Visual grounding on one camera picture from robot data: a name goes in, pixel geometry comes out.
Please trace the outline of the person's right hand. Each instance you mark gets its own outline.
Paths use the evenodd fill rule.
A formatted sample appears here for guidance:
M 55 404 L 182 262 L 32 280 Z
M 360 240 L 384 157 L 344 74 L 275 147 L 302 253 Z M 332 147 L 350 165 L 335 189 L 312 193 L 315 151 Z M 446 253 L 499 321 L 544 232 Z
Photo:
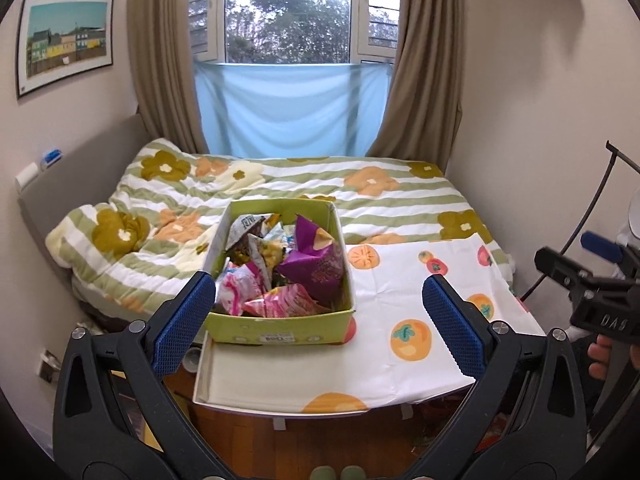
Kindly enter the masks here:
M 596 341 L 590 344 L 588 356 L 592 359 L 589 365 L 589 375 L 597 380 L 605 380 L 608 366 L 611 363 L 613 341 L 604 335 L 598 335 Z M 629 348 L 629 359 L 636 370 L 640 370 L 640 347 L 632 344 Z

